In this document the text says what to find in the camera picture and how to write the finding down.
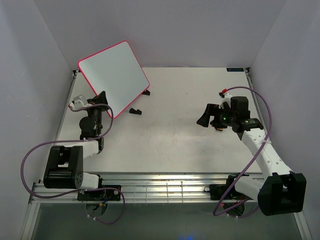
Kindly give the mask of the right blue table label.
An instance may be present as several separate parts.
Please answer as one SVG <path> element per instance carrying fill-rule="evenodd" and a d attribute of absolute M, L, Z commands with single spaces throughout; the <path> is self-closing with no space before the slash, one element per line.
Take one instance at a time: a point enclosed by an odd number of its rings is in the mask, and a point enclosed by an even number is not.
<path fill-rule="evenodd" d="M 242 67 L 227 67 L 227 72 L 244 72 Z"/>

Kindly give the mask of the aluminium rail frame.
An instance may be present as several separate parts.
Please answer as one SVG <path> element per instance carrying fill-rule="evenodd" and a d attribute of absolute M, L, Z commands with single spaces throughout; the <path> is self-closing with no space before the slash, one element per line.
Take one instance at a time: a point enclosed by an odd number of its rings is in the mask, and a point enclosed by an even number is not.
<path fill-rule="evenodd" d="M 102 188 L 102 185 L 121 185 L 120 201 L 117 204 L 187 204 L 210 203 L 210 195 L 204 193 L 204 187 L 211 184 L 226 184 L 228 177 L 235 174 L 228 173 L 105 173 L 99 176 L 99 188 L 102 190 L 116 190 L 116 188 Z M 36 196 L 30 196 L 30 203 L 90 203 L 98 204 L 102 201 L 78 201 L 78 193 L 87 190 L 45 188 L 42 180 L 32 186 Z"/>

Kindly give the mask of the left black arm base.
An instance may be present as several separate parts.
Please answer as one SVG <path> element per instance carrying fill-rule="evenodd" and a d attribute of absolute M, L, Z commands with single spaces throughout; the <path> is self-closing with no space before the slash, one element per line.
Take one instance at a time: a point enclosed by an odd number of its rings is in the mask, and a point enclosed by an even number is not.
<path fill-rule="evenodd" d="M 105 201 L 109 199 L 110 201 L 120 201 L 121 194 L 119 191 L 122 190 L 121 185 L 102 185 L 102 188 L 113 188 L 117 190 L 99 190 L 99 191 L 85 191 L 84 193 L 78 193 L 78 201 Z"/>

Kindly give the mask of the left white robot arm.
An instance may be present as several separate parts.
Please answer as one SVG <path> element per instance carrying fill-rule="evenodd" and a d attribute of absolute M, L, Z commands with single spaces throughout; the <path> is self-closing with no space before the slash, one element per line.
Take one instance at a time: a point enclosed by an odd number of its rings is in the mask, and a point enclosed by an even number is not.
<path fill-rule="evenodd" d="M 72 111 L 87 112 L 87 116 L 79 121 L 81 141 L 51 147 L 43 177 L 47 189 L 88 190 L 95 200 L 106 195 L 106 187 L 99 183 L 100 177 L 84 172 L 84 159 L 104 149 L 102 115 L 108 110 L 107 104 L 105 91 L 93 98 L 79 95 L 73 99 L 69 105 Z"/>

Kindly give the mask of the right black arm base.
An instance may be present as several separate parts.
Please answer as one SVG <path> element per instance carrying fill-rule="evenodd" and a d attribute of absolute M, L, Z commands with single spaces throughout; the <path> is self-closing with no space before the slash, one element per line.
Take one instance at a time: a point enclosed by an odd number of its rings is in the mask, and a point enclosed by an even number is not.
<path fill-rule="evenodd" d="M 203 188 L 203 192 L 209 194 L 210 200 L 217 201 L 223 196 L 227 188 L 226 184 L 209 184 Z M 250 198 L 232 189 L 224 199 L 242 201 Z"/>

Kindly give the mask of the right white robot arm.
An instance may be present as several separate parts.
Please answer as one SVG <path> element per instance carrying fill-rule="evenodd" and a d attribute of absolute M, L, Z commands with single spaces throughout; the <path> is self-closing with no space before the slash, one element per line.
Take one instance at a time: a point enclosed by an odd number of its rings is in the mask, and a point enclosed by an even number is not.
<path fill-rule="evenodd" d="M 302 173 L 294 173 L 268 141 L 262 123 L 251 117 L 249 100 L 245 96 L 225 96 L 221 104 L 209 103 L 196 122 L 216 130 L 228 127 L 250 150 L 263 175 L 263 181 L 251 178 L 245 171 L 231 174 L 221 195 L 237 199 L 240 195 L 256 201 L 266 216 L 299 213 L 303 210 L 307 180 Z"/>

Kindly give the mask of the pink framed whiteboard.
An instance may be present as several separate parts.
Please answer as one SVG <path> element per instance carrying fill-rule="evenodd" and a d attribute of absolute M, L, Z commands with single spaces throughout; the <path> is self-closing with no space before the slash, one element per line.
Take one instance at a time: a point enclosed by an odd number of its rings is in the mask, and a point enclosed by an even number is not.
<path fill-rule="evenodd" d="M 150 87 L 147 75 L 126 40 L 79 60 L 77 66 L 96 95 L 105 92 L 113 110 L 113 115 L 108 114 L 113 119 Z"/>

